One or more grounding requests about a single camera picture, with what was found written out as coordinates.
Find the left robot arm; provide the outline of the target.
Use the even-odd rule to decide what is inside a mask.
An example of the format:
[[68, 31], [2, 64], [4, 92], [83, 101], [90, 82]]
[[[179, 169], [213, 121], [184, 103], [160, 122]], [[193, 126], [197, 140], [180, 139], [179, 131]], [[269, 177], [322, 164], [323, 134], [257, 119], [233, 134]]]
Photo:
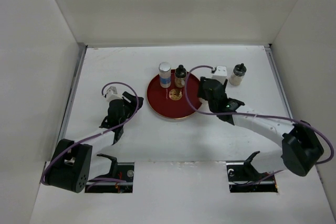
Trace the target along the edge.
[[117, 158], [104, 154], [103, 149], [118, 143], [124, 125], [141, 109], [143, 100], [123, 92], [121, 98], [109, 102], [107, 116], [95, 135], [76, 141], [60, 140], [43, 172], [42, 184], [79, 193], [88, 188], [87, 182], [122, 182], [117, 177]]

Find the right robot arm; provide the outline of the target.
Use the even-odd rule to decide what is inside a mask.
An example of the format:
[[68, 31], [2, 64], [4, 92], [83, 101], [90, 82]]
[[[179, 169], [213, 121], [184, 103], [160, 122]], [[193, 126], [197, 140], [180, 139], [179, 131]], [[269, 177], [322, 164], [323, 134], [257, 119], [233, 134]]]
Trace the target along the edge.
[[265, 118], [244, 102], [229, 98], [225, 89], [225, 83], [201, 77], [197, 95], [208, 102], [210, 111], [221, 121], [255, 132], [280, 147], [264, 155], [253, 152], [244, 161], [244, 175], [254, 180], [262, 173], [287, 169], [306, 176], [324, 153], [310, 125], [289, 118]]

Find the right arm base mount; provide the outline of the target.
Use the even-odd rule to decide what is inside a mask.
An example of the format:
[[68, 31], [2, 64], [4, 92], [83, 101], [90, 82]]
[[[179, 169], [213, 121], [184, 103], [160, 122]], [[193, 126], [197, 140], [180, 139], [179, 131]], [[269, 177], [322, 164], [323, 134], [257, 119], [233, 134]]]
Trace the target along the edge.
[[275, 172], [258, 172], [252, 165], [260, 151], [253, 152], [243, 161], [226, 163], [229, 191], [231, 193], [277, 193]]

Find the clear bottle black stopper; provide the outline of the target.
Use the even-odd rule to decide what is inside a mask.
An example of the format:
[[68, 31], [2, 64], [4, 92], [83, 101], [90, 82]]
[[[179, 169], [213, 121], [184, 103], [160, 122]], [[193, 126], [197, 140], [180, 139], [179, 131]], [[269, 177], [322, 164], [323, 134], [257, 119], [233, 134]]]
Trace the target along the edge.
[[246, 74], [246, 66], [244, 63], [237, 64], [232, 71], [232, 74], [229, 78], [229, 83], [234, 86], [238, 86], [241, 84], [245, 74]]

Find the brown condiment bottle black cap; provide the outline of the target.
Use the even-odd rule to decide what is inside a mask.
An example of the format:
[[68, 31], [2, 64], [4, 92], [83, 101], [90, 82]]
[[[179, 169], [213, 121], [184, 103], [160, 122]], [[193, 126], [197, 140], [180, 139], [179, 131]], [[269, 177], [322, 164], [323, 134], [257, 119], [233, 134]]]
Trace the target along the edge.
[[185, 86], [185, 79], [187, 76], [187, 71], [183, 65], [179, 65], [174, 72], [174, 82], [176, 87], [183, 88]]

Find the blue label spice jar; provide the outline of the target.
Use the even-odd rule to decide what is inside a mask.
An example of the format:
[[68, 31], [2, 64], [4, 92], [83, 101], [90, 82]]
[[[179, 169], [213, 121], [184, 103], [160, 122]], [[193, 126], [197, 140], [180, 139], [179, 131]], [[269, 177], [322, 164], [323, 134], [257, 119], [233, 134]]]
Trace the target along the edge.
[[159, 81], [163, 88], [169, 88], [171, 85], [171, 65], [168, 62], [159, 64]]

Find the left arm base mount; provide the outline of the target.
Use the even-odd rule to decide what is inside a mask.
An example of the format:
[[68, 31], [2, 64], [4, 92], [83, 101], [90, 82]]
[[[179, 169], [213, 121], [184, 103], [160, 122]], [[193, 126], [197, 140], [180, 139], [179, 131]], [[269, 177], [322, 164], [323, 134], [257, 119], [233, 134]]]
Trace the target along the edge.
[[134, 173], [135, 163], [118, 162], [116, 157], [107, 154], [98, 154], [91, 160], [85, 193], [132, 193]]

